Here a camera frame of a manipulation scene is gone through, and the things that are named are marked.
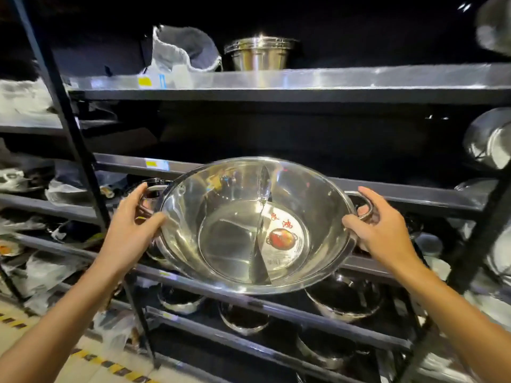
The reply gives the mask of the person's left hand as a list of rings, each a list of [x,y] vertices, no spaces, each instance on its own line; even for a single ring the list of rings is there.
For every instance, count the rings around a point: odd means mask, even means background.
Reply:
[[[106,233],[93,267],[101,272],[122,277],[135,267],[155,235],[144,235],[135,222],[139,202],[147,190],[147,183],[137,186],[121,200]]]

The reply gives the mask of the person's right hand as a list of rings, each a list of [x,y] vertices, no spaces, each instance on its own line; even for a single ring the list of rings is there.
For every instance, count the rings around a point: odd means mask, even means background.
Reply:
[[[376,216],[369,224],[369,239],[359,239],[362,249],[398,278],[425,267],[413,247],[404,217],[380,194],[359,186],[358,191],[371,201]]]

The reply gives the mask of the divided stainless steel hot pot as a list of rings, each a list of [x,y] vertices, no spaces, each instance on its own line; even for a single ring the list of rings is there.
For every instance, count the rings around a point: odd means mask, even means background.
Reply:
[[[366,221],[374,206],[358,191],[301,164],[270,157],[241,157],[200,166],[175,179],[147,216],[163,212],[150,250],[188,278],[242,295],[276,295],[308,288],[333,274],[357,245],[342,224],[354,214]],[[300,262],[266,269],[259,246],[266,204],[290,210],[306,228]]]

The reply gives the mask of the deep stainless steel pot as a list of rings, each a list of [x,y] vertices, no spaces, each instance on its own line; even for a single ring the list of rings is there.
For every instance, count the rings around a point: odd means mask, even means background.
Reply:
[[[223,51],[235,71],[285,70],[298,44],[296,39],[260,34],[233,40],[224,45]]]

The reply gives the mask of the black metal shelf rack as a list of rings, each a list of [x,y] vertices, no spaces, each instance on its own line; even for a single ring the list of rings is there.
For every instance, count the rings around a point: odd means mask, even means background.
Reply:
[[[461,131],[455,127],[479,108],[511,107],[511,63],[403,65],[362,68],[307,68],[268,71],[157,72],[149,76],[153,88],[140,89],[135,75],[72,77],[63,72],[49,39],[48,19],[42,0],[5,0],[12,15],[26,32],[43,80],[56,99],[59,118],[78,163],[91,169],[137,176],[178,178],[200,164],[189,161],[157,160],[158,167],[146,167],[141,157],[106,153],[93,154],[86,146],[72,102],[120,102],[147,110],[137,114],[156,124],[156,106],[149,102],[172,103],[201,109],[204,114],[188,114],[186,128],[198,135],[210,134],[232,140],[241,151],[241,136],[253,138],[255,152],[267,136],[255,138],[265,126],[282,143],[298,130],[300,146],[312,145],[319,136],[321,120],[328,115],[337,130],[336,153],[326,143],[303,149],[318,160],[308,158],[306,166],[326,173],[337,165],[331,180],[341,190],[369,186],[400,210],[423,217],[454,218],[474,222],[476,236],[457,243],[453,252],[453,275],[448,283],[457,291],[469,289],[476,271],[483,266],[483,250],[489,250],[505,226],[502,207],[511,211],[511,162],[509,167],[492,169],[461,154]],[[160,89],[159,74],[166,76],[167,89]],[[485,169],[495,174],[496,194],[463,193],[450,188],[396,184],[390,179],[411,178],[438,168],[441,178],[461,181],[455,168]]]
[[[54,161],[65,160],[64,153],[72,145],[67,142],[62,124],[60,128],[0,126],[0,169],[18,168],[32,184],[44,186],[44,189],[30,193],[0,193],[0,210],[10,208],[36,213],[47,224],[45,230],[0,234],[0,292],[6,288],[5,292],[22,303],[29,314],[46,313],[57,297],[54,288],[30,298],[23,297],[14,284],[13,271],[24,269],[29,257],[46,247],[44,243],[37,249],[35,244],[28,243],[27,236],[45,238],[65,248],[92,249],[101,243],[103,230],[109,223],[107,204],[101,197],[100,188],[98,194],[90,191],[92,186],[81,177],[81,165],[77,162],[74,163],[92,205],[56,206],[44,195],[55,175]]]

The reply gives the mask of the person's left forearm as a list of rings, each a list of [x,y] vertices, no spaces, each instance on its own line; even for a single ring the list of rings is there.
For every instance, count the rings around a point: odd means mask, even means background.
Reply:
[[[0,356],[0,383],[54,383],[94,315],[134,266],[99,256],[67,293]]]

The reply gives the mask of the round red label sticker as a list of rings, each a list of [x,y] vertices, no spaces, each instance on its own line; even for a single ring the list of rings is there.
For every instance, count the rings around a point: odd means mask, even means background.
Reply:
[[[300,262],[307,246],[306,228],[290,210],[270,204],[265,205],[262,218],[260,251],[266,269],[275,278],[278,271]]]

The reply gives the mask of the plastic wrapped cookware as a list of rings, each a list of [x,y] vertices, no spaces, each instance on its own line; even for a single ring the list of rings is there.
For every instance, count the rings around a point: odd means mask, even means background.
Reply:
[[[30,193],[44,189],[35,185],[18,168],[0,169],[0,193]]]
[[[54,161],[55,175],[44,191],[46,199],[56,205],[91,206],[92,200],[82,183],[76,163],[66,160]],[[127,175],[107,171],[95,171],[100,194],[107,203],[122,195],[128,186]]]
[[[37,251],[29,257],[24,269],[13,271],[14,284],[23,297],[47,292],[69,276],[86,268],[88,262],[80,257]]]
[[[46,227],[45,219],[36,213],[10,208],[0,210],[0,234],[45,230]]]
[[[35,81],[0,79],[0,126],[61,127],[42,78]]]

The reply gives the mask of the grey crumpled cloth bag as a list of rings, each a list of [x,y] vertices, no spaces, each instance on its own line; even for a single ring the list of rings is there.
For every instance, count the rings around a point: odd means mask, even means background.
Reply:
[[[172,72],[186,66],[192,72],[213,72],[222,67],[222,58],[213,39],[195,27],[157,25],[152,32],[152,72]]]

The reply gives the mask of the person's right forearm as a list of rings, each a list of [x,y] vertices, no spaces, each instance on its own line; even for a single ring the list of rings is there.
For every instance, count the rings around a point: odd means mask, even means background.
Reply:
[[[418,258],[389,270],[484,383],[511,383],[511,333],[491,322]]]

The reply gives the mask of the plastic wrapped steel pot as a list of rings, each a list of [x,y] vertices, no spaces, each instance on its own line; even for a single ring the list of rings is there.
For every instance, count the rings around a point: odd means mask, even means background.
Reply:
[[[511,219],[485,258],[490,272],[511,285]]]

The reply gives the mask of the large shiny steel pot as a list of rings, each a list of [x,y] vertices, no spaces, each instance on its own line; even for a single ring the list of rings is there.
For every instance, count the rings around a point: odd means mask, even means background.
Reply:
[[[464,134],[463,148],[489,168],[506,167],[511,161],[511,107],[491,109],[474,119]]]
[[[511,57],[511,0],[488,0],[477,11],[476,40],[488,51]]]

